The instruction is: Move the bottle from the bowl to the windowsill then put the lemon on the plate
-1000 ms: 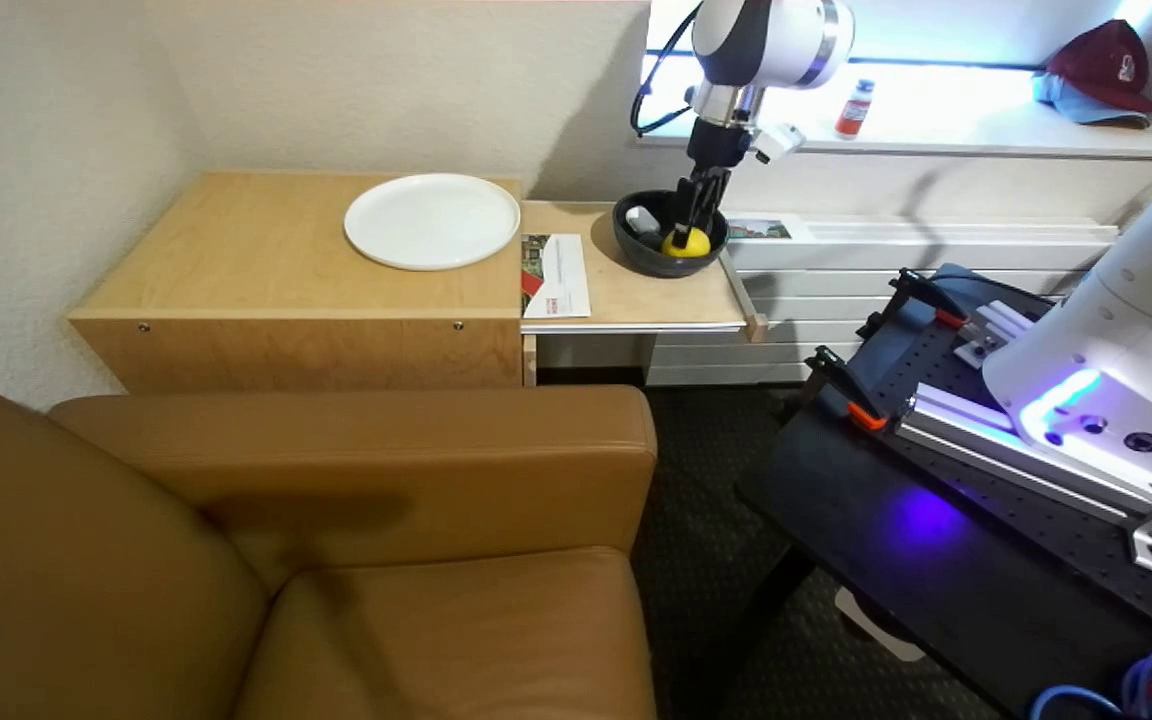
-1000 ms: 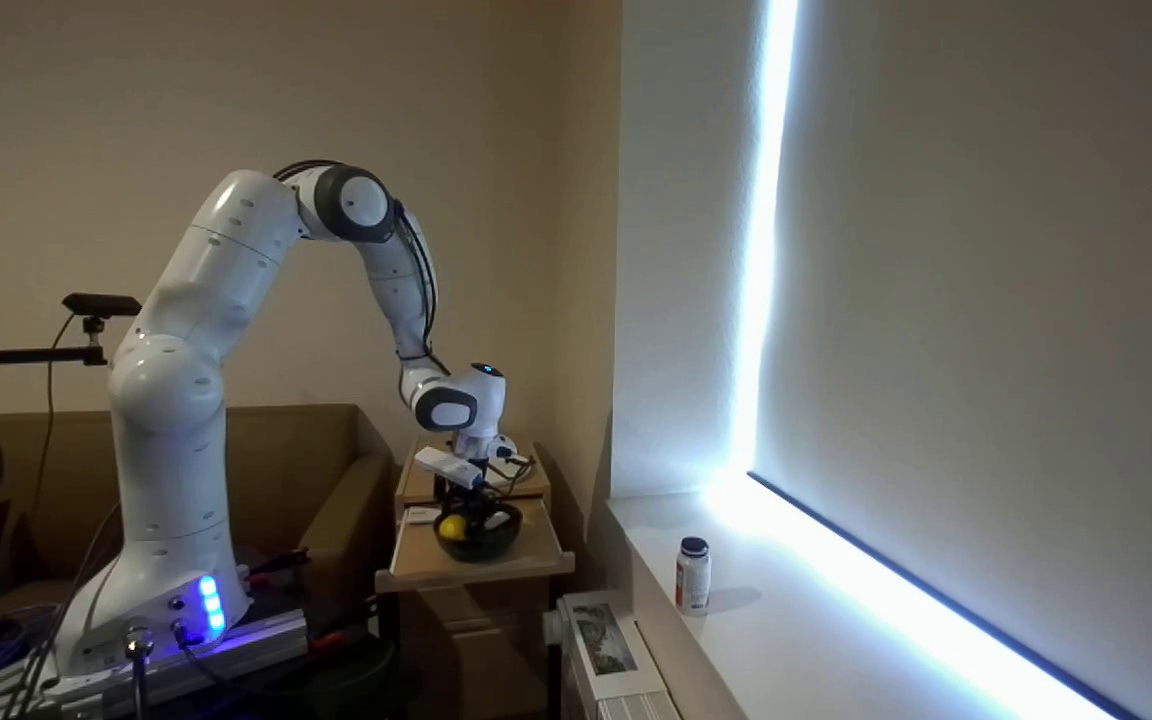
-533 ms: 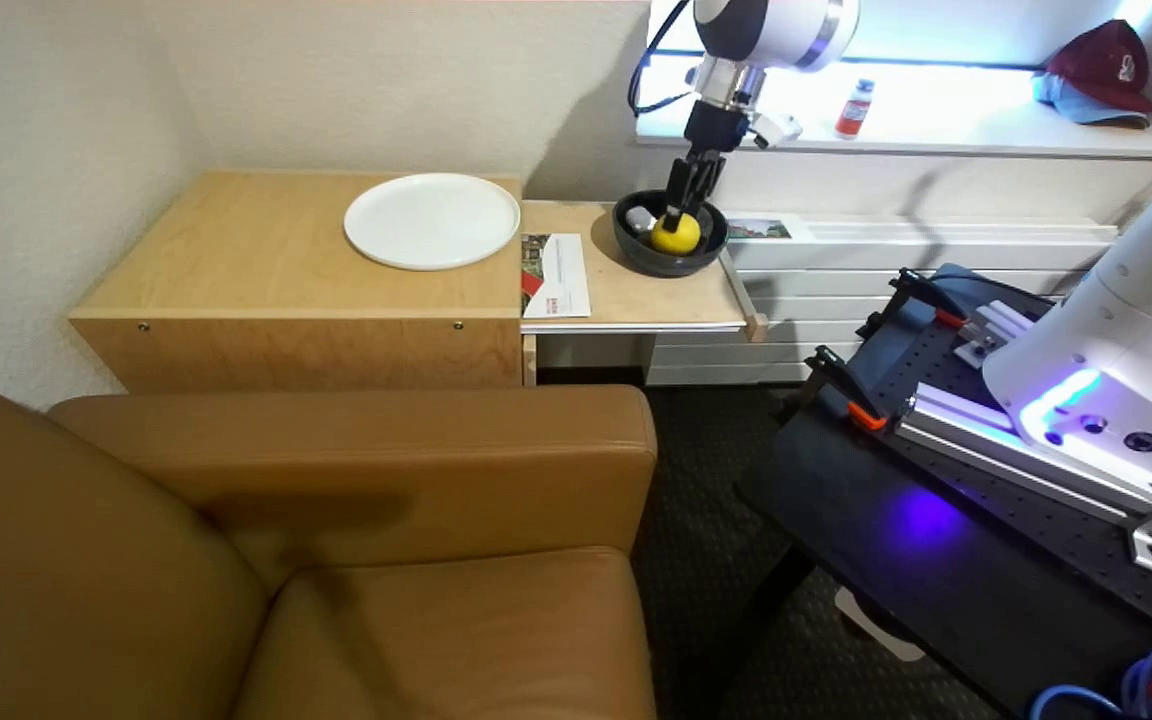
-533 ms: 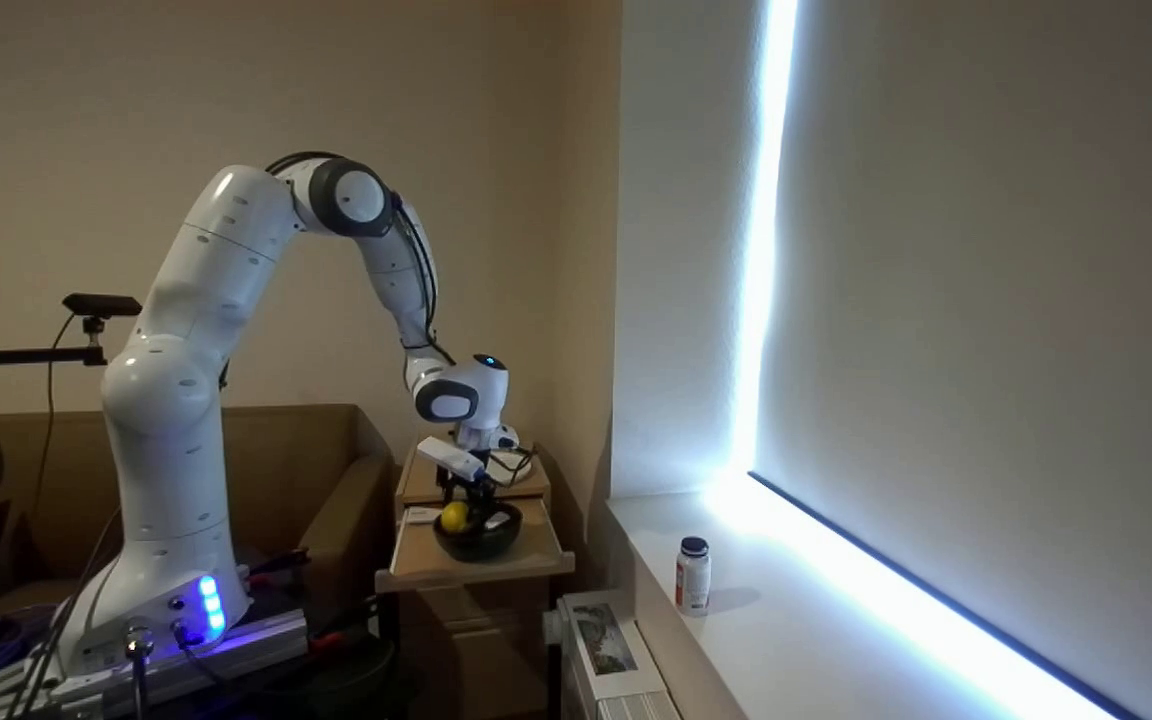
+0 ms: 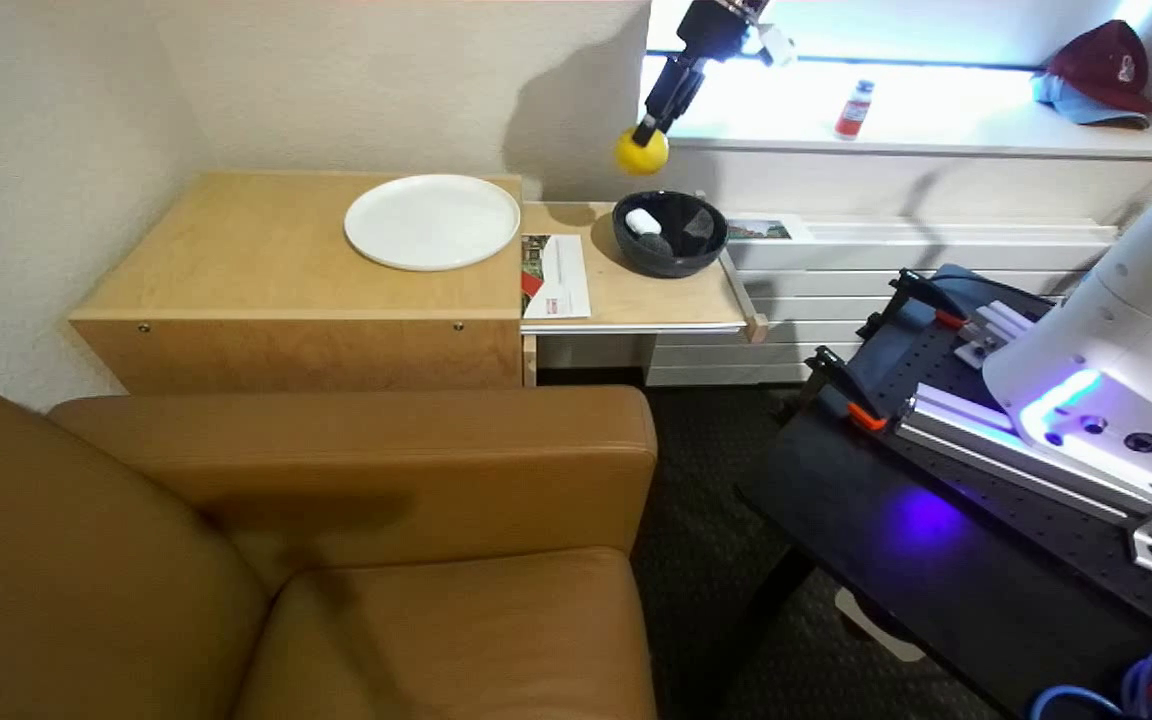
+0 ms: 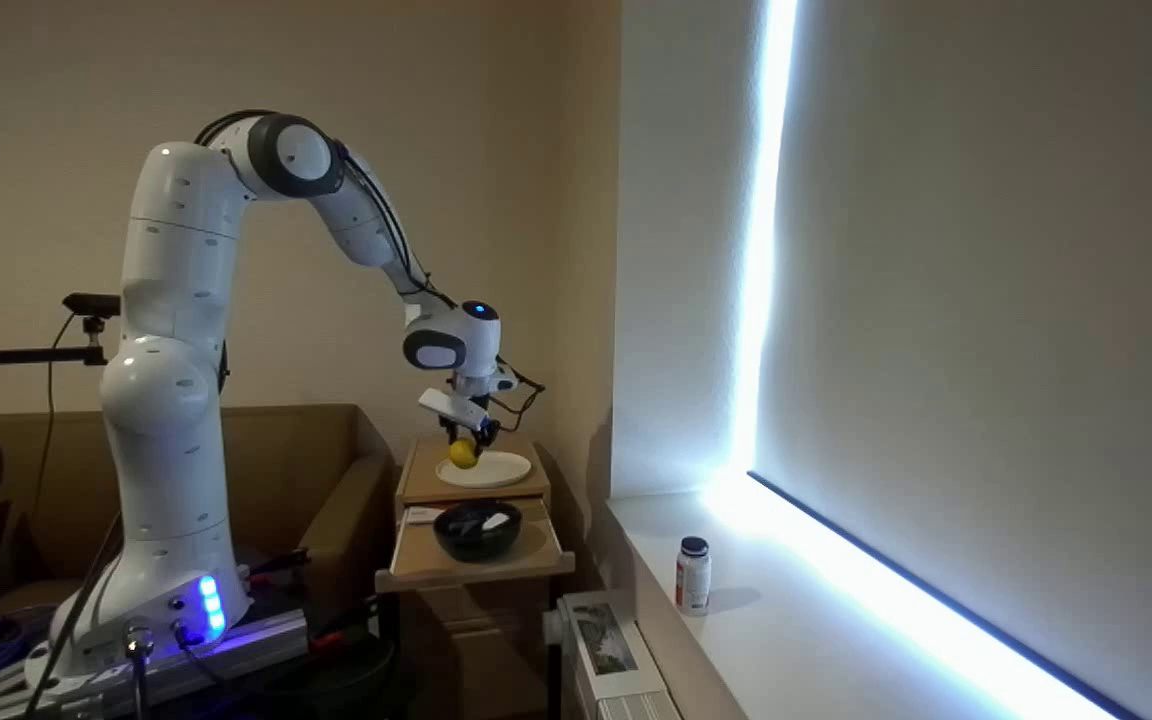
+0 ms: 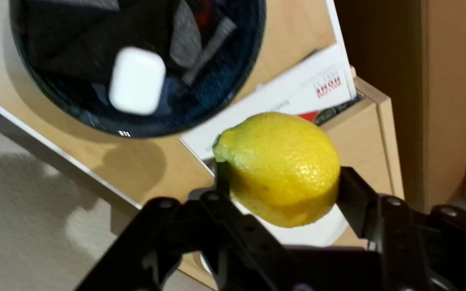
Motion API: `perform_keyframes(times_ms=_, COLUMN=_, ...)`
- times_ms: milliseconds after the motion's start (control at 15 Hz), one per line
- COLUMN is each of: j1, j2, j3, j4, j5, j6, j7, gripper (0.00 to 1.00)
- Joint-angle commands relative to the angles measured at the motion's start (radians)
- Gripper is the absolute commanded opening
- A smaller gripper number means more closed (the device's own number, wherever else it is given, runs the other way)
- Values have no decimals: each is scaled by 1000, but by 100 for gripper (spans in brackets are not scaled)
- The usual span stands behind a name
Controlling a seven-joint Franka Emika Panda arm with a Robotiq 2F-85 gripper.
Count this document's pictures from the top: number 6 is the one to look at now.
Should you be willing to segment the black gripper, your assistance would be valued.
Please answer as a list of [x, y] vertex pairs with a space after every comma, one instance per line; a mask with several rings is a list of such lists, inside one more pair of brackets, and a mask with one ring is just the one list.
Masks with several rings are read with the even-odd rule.
[[447, 383], [423, 390], [421, 405], [436, 413], [447, 445], [462, 429], [474, 432], [474, 450], [491, 450], [501, 432], [518, 432], [546, 383], [501, 361], [483, 376], [455, 374]]

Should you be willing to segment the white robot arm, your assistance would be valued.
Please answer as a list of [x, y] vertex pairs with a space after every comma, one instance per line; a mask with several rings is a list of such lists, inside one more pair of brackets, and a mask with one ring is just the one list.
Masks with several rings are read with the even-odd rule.
[[133, 632], [221, 644], [250, 611], [221, 383], [246, 215], [261, 201], [313, 205], [354, 264], [388, 277], [404, 361], [433, 376], [421, 405], [455, 462], [476, 462], [540, 395], [501, 357], [501, 313], [454, 301], [421, 274], [382, 180], [313, 121], [250, 109], [153, 147], [128, 207], [126, 341], [100, 376], [126, 545], [54, 621], [48, 661], [66, 680], [116, 667]]

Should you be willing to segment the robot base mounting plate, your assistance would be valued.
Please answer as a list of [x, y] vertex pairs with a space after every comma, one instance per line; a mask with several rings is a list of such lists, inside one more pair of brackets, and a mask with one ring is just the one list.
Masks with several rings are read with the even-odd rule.
[[310, 621], [275, 611], [221, 639], [189, 644], [182, 627], [121, 626], [104, 648], [46, 639], [0, 667], [0, 720], [116, 720], [205, 690], [235, 691], [310, 658]]

